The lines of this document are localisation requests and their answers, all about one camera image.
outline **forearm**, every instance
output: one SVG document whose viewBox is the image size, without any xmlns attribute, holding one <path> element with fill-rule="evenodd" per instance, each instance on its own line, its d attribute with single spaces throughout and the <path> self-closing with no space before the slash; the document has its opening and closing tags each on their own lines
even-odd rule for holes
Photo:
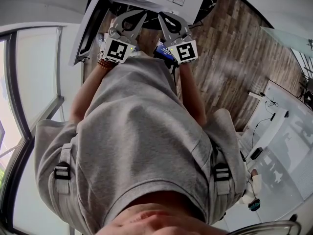
<svg viewBox="0 0 313 235">
<path fill-rule="evenodd" d="M 206 124 L 205 106 L 192 76 L 189 63 L 181 64 L 179 71 L 182 102 L 197 123 L 200 126 L 204 126 Z"/>
<path fill-rule="evenodd" d="M 74 98 L 69 120 L 79 123 L 84 119 L 85 113 L 91 104 L 93 96 L 99 88 L 103 77 L 107 73 L 108 71 L 101 68 L 99 65 L 95 67 Z"/>
</svg>

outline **person's left arm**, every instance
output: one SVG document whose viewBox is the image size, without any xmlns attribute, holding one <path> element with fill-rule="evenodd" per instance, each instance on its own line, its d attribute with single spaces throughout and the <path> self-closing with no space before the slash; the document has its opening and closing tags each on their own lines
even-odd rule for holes
<svg viewBox="0 0 313 235">
<path fill-rule="evenodd" d="M 114 63 L 108 61 L 106 61 L 106 65 L 108 69 L 105 69 L 98 64 L 79 89 L 71 107 L 69 121 L 79 123 L 84 119 L 85 113 L 89 108 L 102 79 L 109 70 L 115 66 Z"/>
</svg>

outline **gray t-shirt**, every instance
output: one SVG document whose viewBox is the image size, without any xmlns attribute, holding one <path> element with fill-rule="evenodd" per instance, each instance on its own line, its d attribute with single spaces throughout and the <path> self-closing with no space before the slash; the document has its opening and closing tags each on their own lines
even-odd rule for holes
<svg viewBox="0 0 313 235">
<path fill-rule="evenodd" d="M 69 194 L 59 194 L 54 167 L 66 143 L 72 147 Z M 217 157 L 231 171 L 228 194 L 219 195 L 214 182 Z M 211 224 L 245 189 L 229 112 L 217 111 L 202 129 L 177 98 L 164 62 L 155 58 L 132 57 L 110 71 L 78 125 L 39 122 L 35 172 L 46 205 L 85 235 L 138 197 L 167 190 L 187 196 Z"/>
</svg>

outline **person's right arm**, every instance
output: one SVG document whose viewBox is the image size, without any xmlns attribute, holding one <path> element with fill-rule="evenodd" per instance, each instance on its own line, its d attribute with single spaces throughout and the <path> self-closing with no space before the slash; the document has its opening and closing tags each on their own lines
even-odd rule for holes
<svg viewBox="0 0 313 235">
<path fill-rule="evenodd" d="M 179 66 L 182 103 L 200 126 L 206 124 L 205 106 L 192 76 L 189 63 Z"/>
</svg>

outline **gray wall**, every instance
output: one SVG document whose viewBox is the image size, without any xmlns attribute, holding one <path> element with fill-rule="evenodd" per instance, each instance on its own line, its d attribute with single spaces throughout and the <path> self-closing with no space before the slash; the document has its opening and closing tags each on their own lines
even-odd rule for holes
<svg viewBox="0 0 313 235">
<path fill-rule="evenodd" d="M 0 0 L 0 26 L 27 22 L 80 24 L 88 0 Z"/>
</svg>

